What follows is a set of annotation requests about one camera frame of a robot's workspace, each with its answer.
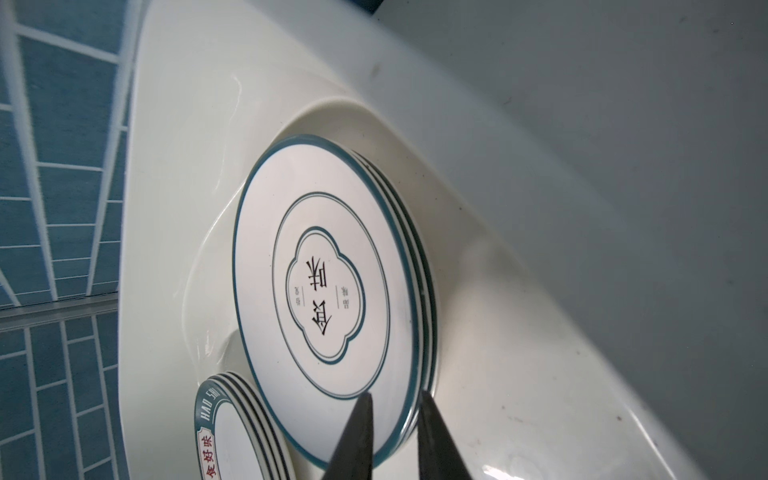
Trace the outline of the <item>green rimmed plate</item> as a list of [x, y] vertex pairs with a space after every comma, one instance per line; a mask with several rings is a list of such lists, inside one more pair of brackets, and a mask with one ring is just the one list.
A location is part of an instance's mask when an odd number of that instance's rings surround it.
[[367, 387], [374, 393], [375, 452], [390, 456], [416, 428], [417, 392], [435, 389], [437, 370], [437, 300], [420, 232], [391, 182], [358, 152], [356, 172], [371, 196], [365, 216], [365, 253], [355, 266], [365, 289], [366, 314], [361, 331], [374, 329], [362, 347], [377, 360]]
[[203, 479], [296, 477], [286, 441], [261, 396], [233, 371], [199, 385], [194, 432]]

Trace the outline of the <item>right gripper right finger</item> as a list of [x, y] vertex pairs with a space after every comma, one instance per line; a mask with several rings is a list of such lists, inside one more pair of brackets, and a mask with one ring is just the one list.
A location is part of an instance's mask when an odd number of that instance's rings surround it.
[[471, 479], [432, 395], [426, 390], [420, 393], [417, 441], [421, 480]]

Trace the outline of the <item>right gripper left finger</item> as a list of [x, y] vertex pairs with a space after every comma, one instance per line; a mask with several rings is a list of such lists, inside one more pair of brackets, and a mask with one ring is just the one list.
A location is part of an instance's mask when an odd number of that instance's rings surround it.
[[360, 395], [329, 461], [323, 480], [371, 480], [373, 473], [373, 399]]

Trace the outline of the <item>white cloud-pattern plate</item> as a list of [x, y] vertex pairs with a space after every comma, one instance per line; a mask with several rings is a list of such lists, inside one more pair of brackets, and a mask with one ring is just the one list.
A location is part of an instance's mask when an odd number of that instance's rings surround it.
[[373, 461], [410, 436], [426, 374], [412, 252], [371, 173], [316, 135], [276, 141], [236, 209], [232, 283], [255, 386], [287, 440], [326, 468], [357, 399]]

